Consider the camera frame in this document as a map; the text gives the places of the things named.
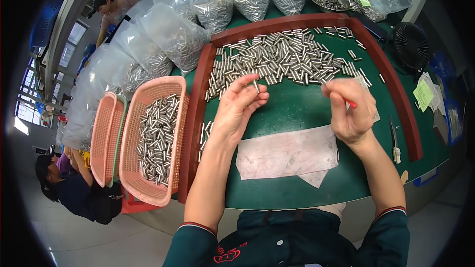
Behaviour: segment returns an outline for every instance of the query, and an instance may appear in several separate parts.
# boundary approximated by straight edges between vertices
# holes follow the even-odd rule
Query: purple shirt
[[[74,170],[71,161],[65,153],[62,153],[61,157],[59,157],[56,166],[59,169],[59,175],[68,174],[71,170]]]

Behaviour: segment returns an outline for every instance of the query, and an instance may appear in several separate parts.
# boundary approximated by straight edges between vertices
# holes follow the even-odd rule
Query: hand
[[[248,74],[229,85],[221,96],[211,137],[214,134],[223,136],[231,148],[238,145],[251,115],[269,99],[266,86],[259,85],[260,93],[258,94],[253,85],[248,85],[258,78],[258,74]]]
[[[376,100],[353,79],[334,79],[321,87],[332,106],[332,131],[349,147],[360,144],[366,132],[373,126]],[[346,110],[346,100],[353,101],[356,108]]]

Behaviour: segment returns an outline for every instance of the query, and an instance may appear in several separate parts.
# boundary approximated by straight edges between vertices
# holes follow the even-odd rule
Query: green table surface
[[[306,3],[302,14],[318,13],[317,7],[310,0]],[[284,16],[272,3],[267,11],[266,19]],[[250,23],[236,9],[229,28]],[[390,29],[388,24],[381,24],[383,28]],[[376,98],[376,106],[381,120],[374,123],[373,132],[383,146],[386,153],[392,158],[393,141],[389,126],[391,115],[396,130],[398,145],[401,149],[402,163],[396,165],[401,175],[408,171],[408,181],[419,178],[442,164],[449,157],[449,147],[440,144],[439,139],[432,131],[434,115],[430,108],[424,113],[414,107],[414,115],[419,128],[424,156],[421,160],[410,162],[407,157],[407,145],[401,122],[395,105],[385,84],[378,77],[379,71],[365,50],[357,47],[353,40],[343,40],[327,34],[317,35],[315,40],[325,44],[335,53],[335,57],[349,58],[347,50],[352,49],[362,61],[355,62],[357,67],[363,68],[373,84],[371,94]],[[391,63],[397,67],[394,58],[388,55]],[[173,75],[179,75],[175,69]],[[195,72],[185,77],[187,92],[191,93]],[[412,76],[399,74],[407,97],[411,104],[416,101],[412,94],[416,84]],[[269,102],[258,109],[247,125],[243,139],[259,137],[268,134],[303,130],[328,125],[331,119],[329,99],[324,98],[320,86],[299,86],[288,79],[282,84],[268,87]],[[216,115],[218,99],[213,99],[207,104],[205,118],[213,120]],[[337,140],[340,161],[338,166],[331,169],[325,176],[319,189],[309,185],[298,176],[281,177],[274,179],[257,179],[241,181],[236,168],[236,155],[231,161],[228,184],[226,189],[226,207],[235,209],[295,209],[307,208],[328,204],[341,203],[364,198],[370,195],[364,167],[358,157],[341,141]]]

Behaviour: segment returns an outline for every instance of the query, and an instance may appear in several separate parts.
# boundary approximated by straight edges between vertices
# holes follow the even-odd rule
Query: scissors
[[[389,115],[389,123],[391,124],[392,137],[394,138],[394,148],[392,148],[392,156],[396,164],[401,163],[401,150],[398,148],[398,138],[396,137],[396,130],[392,123],[391,115]]]

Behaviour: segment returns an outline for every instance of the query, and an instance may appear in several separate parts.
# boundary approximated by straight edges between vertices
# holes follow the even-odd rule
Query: white paper sheet
[[[241,140],[237,153],[241,180],[305,175],[338,165],[330,125]]]
[[[325,175],[327,172],[330,170],[324,170],[324,171],[317,171],[317,172],[312,172],[311,174],[306,174],[306,175],[299,175],[301,179],[306,181],[307,183],[311,184],[312,186],[316,187],[317,189],[320,188],[320,185],[324,181]]]

